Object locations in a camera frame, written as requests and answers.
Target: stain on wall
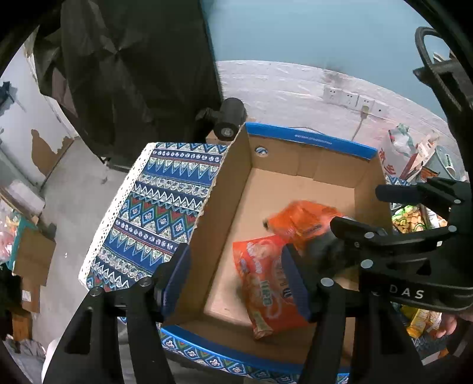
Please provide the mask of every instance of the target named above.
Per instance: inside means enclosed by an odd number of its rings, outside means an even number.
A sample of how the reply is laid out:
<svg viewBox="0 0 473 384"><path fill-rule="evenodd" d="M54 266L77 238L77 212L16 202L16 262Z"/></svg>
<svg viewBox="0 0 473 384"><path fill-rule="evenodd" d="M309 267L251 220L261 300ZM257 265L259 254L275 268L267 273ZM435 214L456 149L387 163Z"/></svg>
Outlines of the stain on wall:
<svg viewBox="0 0 473 384"><path fill-rule="evenodd" d="M41 138L37 130L32 129L31 136L33 137L31 147L31 159L33 164L38 167L43 175L48 176L74 140L67 136L64 137L62 139L62 147L59 148L56 153L51 149L49 144Z"/></svg>

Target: brown cardboard piece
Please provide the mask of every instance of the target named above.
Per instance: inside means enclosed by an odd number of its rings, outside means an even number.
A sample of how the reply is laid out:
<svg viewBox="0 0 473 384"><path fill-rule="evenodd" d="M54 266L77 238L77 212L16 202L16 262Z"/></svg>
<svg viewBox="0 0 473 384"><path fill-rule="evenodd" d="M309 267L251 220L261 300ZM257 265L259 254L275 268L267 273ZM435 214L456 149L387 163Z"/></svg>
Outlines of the brown cardboard piece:
<svg viewBox="0 0 473 384"><path fill-rule="evenodd" d="M266 148L267 156L256 154L257 147ZM382 183L377 157L367 161L320 147L248 136L243 128L227 150L196 221L190 240L190 275L168 323L260 358L303 364L316 325L254 340L240 296L232 243L271 235L263 220L294 200L333 206L347 216L390 230L388 204L374 196L375 187ZM352 268L335 280L344 288L358 289L357 275ZM351 356L353 333L354 319L347 319L344 364Z"/></svg>
<svg viewBox="0 0 473 384"><path fill-rule="evenodd" d="M21 235L13 272L32 284L46 285L56 243L41 232L25 228Z"/></svg>
<svg viewBox="0 0 473 384"><path fill-rule="evenodd" d="M39 313L39 292L41 286L28 278L21 279L21 307L28 312Z"/></svg>

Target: white label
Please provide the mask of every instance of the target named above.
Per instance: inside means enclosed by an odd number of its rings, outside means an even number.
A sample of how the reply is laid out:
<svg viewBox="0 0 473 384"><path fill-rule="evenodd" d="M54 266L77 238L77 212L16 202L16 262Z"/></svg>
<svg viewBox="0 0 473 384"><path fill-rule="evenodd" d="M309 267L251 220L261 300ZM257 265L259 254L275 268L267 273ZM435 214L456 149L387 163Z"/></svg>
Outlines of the white label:
<svg viewBox="0 0 473 384"><path fill-rule="evenodd" d="M21 299L23 301L27 301L27 302L31 303L31 292L23 290L21 292Z"/></svg>

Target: blue wall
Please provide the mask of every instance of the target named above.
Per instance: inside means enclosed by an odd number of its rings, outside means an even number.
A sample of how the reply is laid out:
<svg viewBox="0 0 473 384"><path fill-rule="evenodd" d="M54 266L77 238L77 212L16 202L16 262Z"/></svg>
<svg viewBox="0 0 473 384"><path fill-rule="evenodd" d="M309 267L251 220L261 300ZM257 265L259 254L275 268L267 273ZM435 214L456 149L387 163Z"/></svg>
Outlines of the blue wall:
<svg viewBox="0 0 473 384"><path fill-rule="evenodd" d="M216 60L284 61L336 70L445 115L412 70L428 23L403 0L202 0ZM429 36L430 53L448 47Z"/></svg>

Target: black cylindrical object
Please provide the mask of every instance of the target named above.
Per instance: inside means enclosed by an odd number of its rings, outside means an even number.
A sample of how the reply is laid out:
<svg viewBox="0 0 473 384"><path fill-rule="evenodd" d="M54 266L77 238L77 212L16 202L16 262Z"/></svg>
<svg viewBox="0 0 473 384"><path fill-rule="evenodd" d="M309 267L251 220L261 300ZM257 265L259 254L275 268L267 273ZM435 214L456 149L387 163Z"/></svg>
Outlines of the black cylindrical object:
<svg viewBox="0 0 473 384"><path fill-rule="evenodd" d="M215 136L222 141L232 141L246 120L245 105L240 99L229 97L222 102L217 115L213 128Z"/></svg>

